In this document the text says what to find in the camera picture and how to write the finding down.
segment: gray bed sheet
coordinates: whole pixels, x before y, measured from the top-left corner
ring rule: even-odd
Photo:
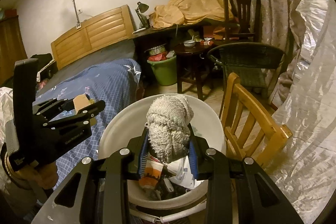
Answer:
[[[135,58],[135,46],[132,39],[122,40],[98,51],[95,51],[79,60],[65,66],[59,70],[46,85],[37,92],[37,96],[44,94],[47,90],[52,89],[64,80],[80,73],[84,69],[104,63],[113,61],[119,58]]]

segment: wooden headboard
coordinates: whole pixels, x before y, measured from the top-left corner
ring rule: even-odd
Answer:
[[[134,31],[128,5],[109,10],[73,27],[51,43],[57,68],[95,52],[103,47],[128,39]]]

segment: bucket handle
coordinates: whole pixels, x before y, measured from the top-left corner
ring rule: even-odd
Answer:
[[[187,210],[184,210],[182,212],[175,213],[175,214],[172,214],[172,215],[163,216],[163,217],[157,217],[157,216],[149,215],[149,214],[146,214],[146,213],[143,213],[143,212],[140,212],[140,211],[135,211],[135,210],[132,210],[132,209],[130,209],[130,213],[134,216],[137,216],[137,217],[142,218],[144,220],[150,221],[152,223],[155,223],[156,221],[160,221],[161,223],[166,223],[166,222],[177,220],[177,219],[180,219],[180,218],[183,218],[183,217],[187,217],[187,216],[193,215],[195,213],[198,213],[202,210],[205,210],[206,205],[207,205],[207,202],[206,202],[206,200],[204,200],[203,202],[197,204],[196,206],[194,206],[190,209],[187,209]]]

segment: lamp shade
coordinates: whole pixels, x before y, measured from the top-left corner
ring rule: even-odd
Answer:
[[[140,13],[144,13],[149,8],[149,6],[147,4],[144,4],[144,3],[141,3],[141,2],[138,2],[137,5],[139,7]]]

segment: white knitted glove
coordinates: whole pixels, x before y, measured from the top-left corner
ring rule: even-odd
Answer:
[[[184,95],[163,95],[152,103],[147,124],[149,140],[159,160],[171,163],[188,154],[188,124],[193,117],[194,112]]]

